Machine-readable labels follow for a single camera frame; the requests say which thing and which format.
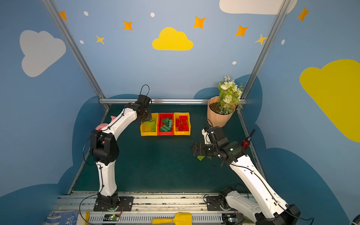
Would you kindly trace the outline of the lime long lego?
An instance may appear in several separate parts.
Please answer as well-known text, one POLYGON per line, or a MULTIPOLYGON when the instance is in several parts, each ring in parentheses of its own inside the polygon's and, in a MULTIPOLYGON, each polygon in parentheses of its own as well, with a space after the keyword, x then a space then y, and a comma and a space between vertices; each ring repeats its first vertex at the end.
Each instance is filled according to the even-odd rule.
POLYGON ((146 122, 146 125, 149 128, 155 128, 156 127, 156 122, 154 120, 151 120, 151 121, 146 122))

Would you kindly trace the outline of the dark green lego top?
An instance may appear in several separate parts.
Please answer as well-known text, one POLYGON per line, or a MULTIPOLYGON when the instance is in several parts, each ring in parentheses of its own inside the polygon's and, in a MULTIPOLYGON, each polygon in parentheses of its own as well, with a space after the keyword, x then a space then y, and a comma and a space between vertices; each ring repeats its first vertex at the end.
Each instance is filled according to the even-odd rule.
POLYGON ((162 120, 162 122, 163 122, 164 124, 168 125, 168 121, 169 121, 169 120, 170 120, 169 118, 164 118, 164 119, 162 120))

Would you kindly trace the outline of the red lego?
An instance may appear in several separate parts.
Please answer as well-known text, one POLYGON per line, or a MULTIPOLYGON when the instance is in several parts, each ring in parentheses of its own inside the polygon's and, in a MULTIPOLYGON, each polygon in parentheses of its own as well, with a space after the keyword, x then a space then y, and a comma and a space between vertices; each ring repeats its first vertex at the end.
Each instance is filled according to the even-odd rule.
POLYGON ((182 124, 181 127, 177 127, 177 128, 178 128, 178 131, 181 131, 181 132, 188 132, 189 131, 188 125, 186 123, 182 124))

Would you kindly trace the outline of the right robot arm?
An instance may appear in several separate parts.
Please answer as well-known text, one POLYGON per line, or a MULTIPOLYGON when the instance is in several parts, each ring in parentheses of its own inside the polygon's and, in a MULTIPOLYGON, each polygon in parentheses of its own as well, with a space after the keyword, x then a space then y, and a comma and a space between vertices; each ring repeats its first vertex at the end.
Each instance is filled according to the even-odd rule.
POLYGON ((226 206, 237 210, 257 225, 295 225, 300 218, 300 210, 288 204, 267 183, 256 169, 246 152, 252 136, 242 143, 229 142, 221 127, 202 129, 204 142, 195 142, 191 151, 196 157, 218 158, 241 178, 255 198, 251 201, 238 191, 228 188, 221 192, 226 206))

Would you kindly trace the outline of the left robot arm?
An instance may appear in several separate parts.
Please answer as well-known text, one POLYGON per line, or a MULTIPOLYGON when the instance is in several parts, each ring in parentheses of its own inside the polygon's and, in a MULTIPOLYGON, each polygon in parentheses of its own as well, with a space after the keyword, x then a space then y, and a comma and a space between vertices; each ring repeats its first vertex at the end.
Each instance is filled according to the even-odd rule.
POLYGON ((119 205, 115 182, 115 162, 120 153, 117 139, 132 122, 143 123, 152 119, 148 109, 151 101, 148 96, 140 94, 135 103, 126 104, 106 127, 91 133, 91 154, 96 162, 100 184, 96 204, 102 204, 109 211, 114 211, 119 205))

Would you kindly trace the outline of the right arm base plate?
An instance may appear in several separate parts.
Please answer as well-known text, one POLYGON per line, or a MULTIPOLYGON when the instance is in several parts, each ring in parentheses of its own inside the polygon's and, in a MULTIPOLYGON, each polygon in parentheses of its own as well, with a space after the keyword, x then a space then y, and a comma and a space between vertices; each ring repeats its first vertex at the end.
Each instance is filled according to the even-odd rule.
POLYGON ((227 211, 229 207, 226 203, 226 200, 222 196, 209 196, 205 195, 203 197, 208 211, 227 211))

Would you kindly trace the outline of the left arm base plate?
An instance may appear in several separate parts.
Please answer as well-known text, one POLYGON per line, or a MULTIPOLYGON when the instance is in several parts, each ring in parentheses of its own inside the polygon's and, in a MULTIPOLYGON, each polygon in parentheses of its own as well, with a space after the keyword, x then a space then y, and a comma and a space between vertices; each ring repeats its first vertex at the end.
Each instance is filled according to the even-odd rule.
POLYGON ((132 196, 103 196, 95 201, 94 212, 129 212, 132 209, 134 198, 132 196))

